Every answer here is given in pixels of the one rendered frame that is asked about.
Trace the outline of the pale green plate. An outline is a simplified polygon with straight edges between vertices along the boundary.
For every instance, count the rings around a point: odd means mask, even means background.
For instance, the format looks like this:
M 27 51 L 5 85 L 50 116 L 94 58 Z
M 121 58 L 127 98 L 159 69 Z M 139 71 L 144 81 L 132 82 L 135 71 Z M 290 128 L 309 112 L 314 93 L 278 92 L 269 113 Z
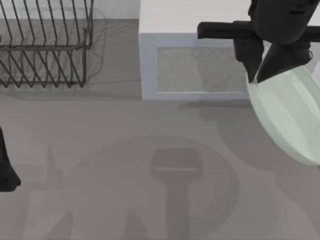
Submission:
M 250 103 L 274 143 L 299 163 L 320 167 L 320 61 L 261 83 L 246 82 Z

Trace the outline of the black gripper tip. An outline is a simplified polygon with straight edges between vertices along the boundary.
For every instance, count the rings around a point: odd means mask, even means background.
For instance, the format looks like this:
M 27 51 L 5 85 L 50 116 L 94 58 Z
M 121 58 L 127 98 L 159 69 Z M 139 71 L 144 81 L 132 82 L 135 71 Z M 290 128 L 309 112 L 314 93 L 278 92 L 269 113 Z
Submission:
M 0 127 L 0 193 L 13 192 L 21 183 L 9 160 L 3 130 Z

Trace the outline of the grey speckled cabinet panel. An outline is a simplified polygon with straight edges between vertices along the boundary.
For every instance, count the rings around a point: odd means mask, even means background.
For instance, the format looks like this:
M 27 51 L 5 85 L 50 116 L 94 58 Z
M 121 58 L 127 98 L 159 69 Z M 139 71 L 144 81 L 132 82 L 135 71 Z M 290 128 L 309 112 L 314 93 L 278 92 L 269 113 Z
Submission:
M 160 93 L 244 93 L 247 73 L 231 47 L 159 47 Z

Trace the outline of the white cabinet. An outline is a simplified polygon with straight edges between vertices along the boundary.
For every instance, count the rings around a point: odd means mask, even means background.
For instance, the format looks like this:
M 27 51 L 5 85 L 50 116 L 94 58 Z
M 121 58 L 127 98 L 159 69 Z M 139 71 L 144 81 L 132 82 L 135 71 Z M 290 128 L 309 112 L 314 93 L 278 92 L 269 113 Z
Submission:
M 210 101 L 248 99 L 246 92 L 159 92 L 158 48 L 233 48 L 228 39 L 198 39 L 200 22 L 249 20 L 251 0 L 140 0 L 139 60 L 143 100 Z

